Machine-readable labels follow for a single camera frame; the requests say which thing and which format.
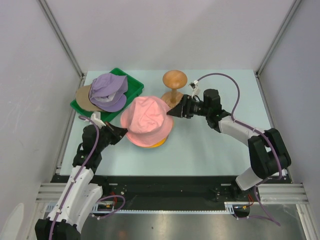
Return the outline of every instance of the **wooden base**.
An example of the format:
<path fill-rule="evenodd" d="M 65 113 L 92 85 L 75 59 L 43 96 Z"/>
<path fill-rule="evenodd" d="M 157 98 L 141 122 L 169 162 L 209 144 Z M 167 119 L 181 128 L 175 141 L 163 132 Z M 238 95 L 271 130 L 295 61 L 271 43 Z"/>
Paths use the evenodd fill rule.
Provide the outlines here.
<path fill-rule="evenodd" d="M 163 94 L 161 99 L 165 101 L 165 103 L 168 104 L 170 108 L 173 109 L 180 102 L 184 95 L 181 92 L 177 91 L 175 96 L 175 102 L 171 102 L 171 93 L 171 91 L 166 92 L 165 94 Z"/>

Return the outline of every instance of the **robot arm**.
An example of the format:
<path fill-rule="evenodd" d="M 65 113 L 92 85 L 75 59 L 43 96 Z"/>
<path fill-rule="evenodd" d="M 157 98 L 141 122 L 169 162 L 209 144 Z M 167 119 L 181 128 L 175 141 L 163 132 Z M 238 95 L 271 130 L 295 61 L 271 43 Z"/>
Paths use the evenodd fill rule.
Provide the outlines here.
<path fill-rule="evenodd" d="M 249 125 L 232 119 L 231 114 L 222 109 L 219 92 L 215 89 L 205 90 L 203 101 L 187 94 L 183 95 L 180 103 L 167 114 L 187 119 L 194 115 L 204 116 L 210 128 L 237 139 L 249 148 L 251 167 L 231 184 L 234 195 L 254 187 L 279 171 L 274 154 L 268 150 L 270 146 L 259 133 L 268 138 L 279 159 L 281 169 L 291 165 L 290 156 L 279 131 L 275 128 L 269 130 L 252 128 L 252 130 L 246 127 Z"/>
<path fill-rule="evenodd" d="M 108 189 L 93 183 L 92 179 L 102 160 L 102 150 L 108 145 L 117 144 L 128 130 L 102 122 L 96 118 L 95 113 L 91 120 L 98 126 L 98 141 L 96 143 L 95 126 L 86 126 L 83 129 L 82 143 L 73 159 L 70 177 L 57 205 L 46 219 L 39 219 L 35 225 L 38 240 L 80 240 L 82 227 L 93 206 L 102 195 L 109 195 Z"/>

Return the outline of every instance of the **metal floor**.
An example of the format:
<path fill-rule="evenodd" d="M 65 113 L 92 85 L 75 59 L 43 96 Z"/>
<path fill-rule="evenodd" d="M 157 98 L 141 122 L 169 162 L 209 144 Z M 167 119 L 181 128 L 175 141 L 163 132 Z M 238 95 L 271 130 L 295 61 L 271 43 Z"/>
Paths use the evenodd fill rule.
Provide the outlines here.
<path fill-rule="evenodd" d="M 217 214 L 115 214 L 97 220 L 88 217 L 81 240 L 305 240 L 296 205 L 268 205 L 281 223 L 261 219 L 236 220 Z M 254 205 L 251 215 L 263 215 Z"/>

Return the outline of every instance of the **wooden mushroom-shaped stand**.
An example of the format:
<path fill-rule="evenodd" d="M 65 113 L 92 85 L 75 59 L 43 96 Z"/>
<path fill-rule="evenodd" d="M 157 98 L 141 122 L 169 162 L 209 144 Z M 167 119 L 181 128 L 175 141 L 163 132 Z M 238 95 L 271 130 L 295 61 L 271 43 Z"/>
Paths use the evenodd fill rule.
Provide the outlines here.
<path fill-rule="evenodd" d="M 163 75 L 162 80 L 164 85 L 170 88 L 171 91 L 166 92 L 161 99 L 165 101 L 170 108 L 174 108 L 183 97 L 183 94 L 178 92 L 177 89 L 181 89 L 187 84 L 187 75 L 179 70 L 171 70 Z"/>

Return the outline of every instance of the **white wall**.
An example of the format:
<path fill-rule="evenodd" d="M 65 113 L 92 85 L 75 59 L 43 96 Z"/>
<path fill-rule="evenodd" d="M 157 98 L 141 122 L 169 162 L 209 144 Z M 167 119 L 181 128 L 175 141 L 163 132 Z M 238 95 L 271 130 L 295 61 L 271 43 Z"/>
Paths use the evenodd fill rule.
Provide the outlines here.
<path fill-rule="evenodd" d="M 37 1 L 1 1 L 0 32 L 0 232 L 24 203 L 21 239 L 40 183 L 50 180 L 80 79 Z"/>
<path fill-rule="evenodd" d="M 304 1 L 262 72 L 275 125 L 320 224 L 320 1 Z"/>
<path fill-rule="evenodd" d="M 83 71 L 254 69 L 294 0 L 47 0 Z"/>

